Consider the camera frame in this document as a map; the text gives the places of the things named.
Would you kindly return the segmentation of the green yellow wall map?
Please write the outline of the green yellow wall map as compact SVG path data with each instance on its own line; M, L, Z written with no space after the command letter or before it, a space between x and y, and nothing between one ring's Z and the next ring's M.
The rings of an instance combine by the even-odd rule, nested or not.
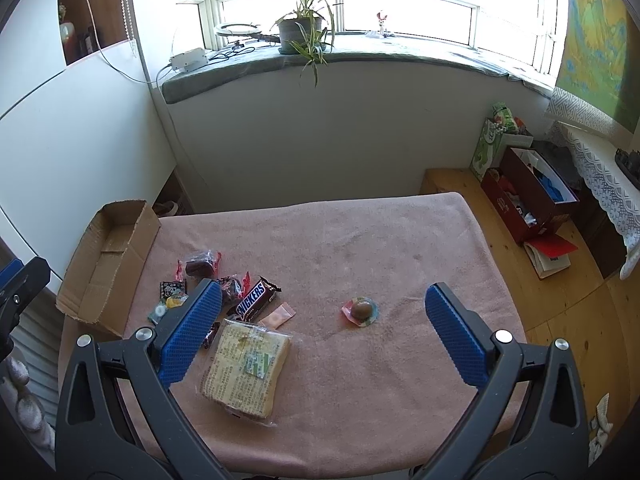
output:
M639 120L639 29L624 0L568 0L556 85L634 131Z

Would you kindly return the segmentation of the red-wrapped dark cake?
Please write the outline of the red-wrapped dark cake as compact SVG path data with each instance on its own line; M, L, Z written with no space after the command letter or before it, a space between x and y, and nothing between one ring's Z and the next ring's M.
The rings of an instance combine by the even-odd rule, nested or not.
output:
M236 306L250 291L250 274L228 275L217 278L224 306Z
M214 252L210 249L194 252L194 254L188 255L185 259L177 262L175 280L216 278L221 257L221 252Z

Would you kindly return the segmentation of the large Snickers bar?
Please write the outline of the large Snickers bar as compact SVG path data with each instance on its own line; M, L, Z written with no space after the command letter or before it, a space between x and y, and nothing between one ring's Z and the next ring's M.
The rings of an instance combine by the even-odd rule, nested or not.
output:
M246 296L227 314L231 321L251 323L281 291L281 287L261 276Z

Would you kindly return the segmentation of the small Snickers bar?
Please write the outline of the small Snickers bar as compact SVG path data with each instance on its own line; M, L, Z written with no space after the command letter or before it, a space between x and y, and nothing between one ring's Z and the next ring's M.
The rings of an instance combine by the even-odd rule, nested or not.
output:
M209 349L210 346L212 345L212 343L214 342L214 339L218 333L220 327L220 323L219 322L213 322L212 326L210 326L210 329L208 330L205 338L203 339L202 342L202 348L203 349Z

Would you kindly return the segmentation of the wooden shelf niche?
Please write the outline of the wooden shelf niche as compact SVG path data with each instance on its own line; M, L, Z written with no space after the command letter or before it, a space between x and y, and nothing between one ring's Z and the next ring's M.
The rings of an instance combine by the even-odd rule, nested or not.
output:
M128 38L122 0L58 0L58 24L67 65Z

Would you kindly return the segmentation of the black patterned candy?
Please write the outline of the black patterned candy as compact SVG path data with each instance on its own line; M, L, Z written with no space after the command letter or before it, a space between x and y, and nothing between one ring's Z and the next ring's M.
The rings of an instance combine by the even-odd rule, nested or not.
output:
M160 301L165 302L173 296L186 296L186 281L160 282Z

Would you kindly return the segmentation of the red notebook on floor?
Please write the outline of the red notebook on floor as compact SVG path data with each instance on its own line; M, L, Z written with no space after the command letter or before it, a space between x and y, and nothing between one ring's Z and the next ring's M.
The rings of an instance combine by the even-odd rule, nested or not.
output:
M546 233L526 240L524 250L538 278L544 280L570 267L570 254L578 247L562 236Z

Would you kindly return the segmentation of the open cardboard box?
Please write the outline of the open cardboard box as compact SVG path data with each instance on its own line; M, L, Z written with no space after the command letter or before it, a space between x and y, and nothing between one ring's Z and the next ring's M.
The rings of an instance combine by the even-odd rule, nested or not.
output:
M104 205L85 229L56 294L56 307L116 337L124 333L160 219L144 200Z

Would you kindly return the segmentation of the pink table blanket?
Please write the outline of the pink table blanket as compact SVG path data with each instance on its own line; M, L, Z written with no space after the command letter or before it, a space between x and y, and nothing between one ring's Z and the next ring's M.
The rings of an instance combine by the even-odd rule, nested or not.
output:
M518 311L464 198L442 193L196 214L162 222L122 336L143 326L160 282L201 249L224 274L281 287L296 312L293 345L268 424L236 417L200 393L200 352L171 387L183 413L234 472L292 478L362 477L426 462L468 407L462 382L424 309L447 284L495 330L524 335ZM341 307L378 305L359 328Z

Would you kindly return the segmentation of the brown jelly cup candy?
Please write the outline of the brown jelly cup candy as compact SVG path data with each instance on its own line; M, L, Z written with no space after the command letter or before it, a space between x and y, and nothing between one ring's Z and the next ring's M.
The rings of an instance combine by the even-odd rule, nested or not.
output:
M341 307L341 311L349 322L359 328L367 327L378 319L378 305L367 297L352 298Z

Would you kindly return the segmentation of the potted spider plant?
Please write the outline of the potted spider plant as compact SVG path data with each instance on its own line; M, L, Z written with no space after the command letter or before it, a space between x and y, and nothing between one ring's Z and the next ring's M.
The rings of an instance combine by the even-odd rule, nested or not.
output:
M274 24L278 28L280 53L298 55L309 68L314 86L319 83L319 68L328 64L326 54L334 49L336 18L329 0L295 0L294 9Z

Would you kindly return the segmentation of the white lace cloth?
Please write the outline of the white lace cloth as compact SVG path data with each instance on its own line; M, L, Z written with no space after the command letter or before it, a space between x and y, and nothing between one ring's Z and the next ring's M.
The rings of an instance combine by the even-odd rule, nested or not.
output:
M631 144L631 133L615 119L560 87L552 92L546 115L548 137L570 150L578 174L623 239L622 281L639 266L639 190L615 161Z

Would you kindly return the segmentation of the dark red storage box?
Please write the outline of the dark red storage box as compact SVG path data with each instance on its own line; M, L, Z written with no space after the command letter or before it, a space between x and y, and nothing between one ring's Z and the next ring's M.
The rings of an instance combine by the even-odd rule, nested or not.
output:
M480 182L514 242L555 233L577 210L572 189L535 150L506 148L500 165Z

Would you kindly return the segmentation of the packaged sliced bread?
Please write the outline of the packaged sliced bread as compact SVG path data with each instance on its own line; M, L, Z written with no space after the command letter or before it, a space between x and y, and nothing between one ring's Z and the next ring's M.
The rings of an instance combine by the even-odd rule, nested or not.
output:
M287 334L225 320L202 376L201 395L235 415L268 422L292 345Z

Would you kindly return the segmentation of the white power adapter box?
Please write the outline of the white power adapter box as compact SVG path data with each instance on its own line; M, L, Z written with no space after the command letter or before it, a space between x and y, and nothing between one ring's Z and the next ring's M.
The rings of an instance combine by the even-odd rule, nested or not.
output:
M193 72L208 64L208 56L203 48L195 48L170 58L170 66L176 72Z

